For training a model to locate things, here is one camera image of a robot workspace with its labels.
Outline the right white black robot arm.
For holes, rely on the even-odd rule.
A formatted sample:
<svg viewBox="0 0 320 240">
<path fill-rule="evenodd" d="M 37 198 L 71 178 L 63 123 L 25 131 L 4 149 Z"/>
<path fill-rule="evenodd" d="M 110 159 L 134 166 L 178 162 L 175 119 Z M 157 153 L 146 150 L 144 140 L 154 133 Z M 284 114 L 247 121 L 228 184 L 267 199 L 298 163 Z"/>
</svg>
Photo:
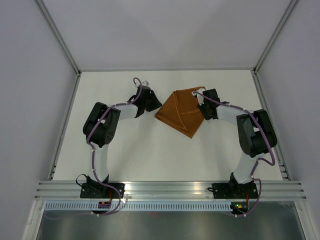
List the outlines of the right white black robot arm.
<svg viewBox="0 0 320 240">
<path fill-rule="evenodd" d="M 272 148 L 277 143 L 275 130 L 264 109 L 247 110 L 243 107 L 220 101 L 216 89 L 199 88 L 192 92 L 197 98 L 197 108 L 208 120 L 222 120 L 237 127 L 242 154 L 239 163 L 231 173 L 228 192 L 235 198 L 241 197 L 254 183 L 253 175 L 263 161 L 269 166 L 276 164 Z"/>
</svg>

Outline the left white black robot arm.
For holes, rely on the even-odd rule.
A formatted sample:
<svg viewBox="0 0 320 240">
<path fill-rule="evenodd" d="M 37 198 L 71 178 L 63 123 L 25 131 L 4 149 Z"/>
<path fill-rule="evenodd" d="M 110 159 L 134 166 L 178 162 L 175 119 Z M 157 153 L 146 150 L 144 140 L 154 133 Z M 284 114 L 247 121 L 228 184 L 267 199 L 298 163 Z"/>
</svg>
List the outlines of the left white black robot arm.
<svg viewBox="0 0 320 240">
<path fill-rule="evenodd" d="M 110 106 L 101 102 L 95 103 L 82 131 L 86 143 L 91 147 L 91 191 L 98 198 L 104 198 L 109 193 L 108 148 L 119 121 L 138 118 L 161 106 L 155 92 L 147 86 L 139 87 L 128 102 Z"/>
</svg>

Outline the orange-brown cloth napkin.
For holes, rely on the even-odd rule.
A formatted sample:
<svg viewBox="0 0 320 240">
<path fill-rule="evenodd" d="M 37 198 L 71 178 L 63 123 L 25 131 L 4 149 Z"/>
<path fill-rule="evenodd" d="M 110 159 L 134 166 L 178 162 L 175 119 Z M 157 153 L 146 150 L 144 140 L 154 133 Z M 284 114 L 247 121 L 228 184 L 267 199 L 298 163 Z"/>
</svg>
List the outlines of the orange-brown cloth napkin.
<svg viewBox="0 0 320 240">
<path fill-rule="evenodd" d="M 198 86 L 174 91 L 155 114 L 156 119 L 192 138 L 204 121 L 197 107 L 198 99 L 192 94 L 199 89 Z"/>
</svg>

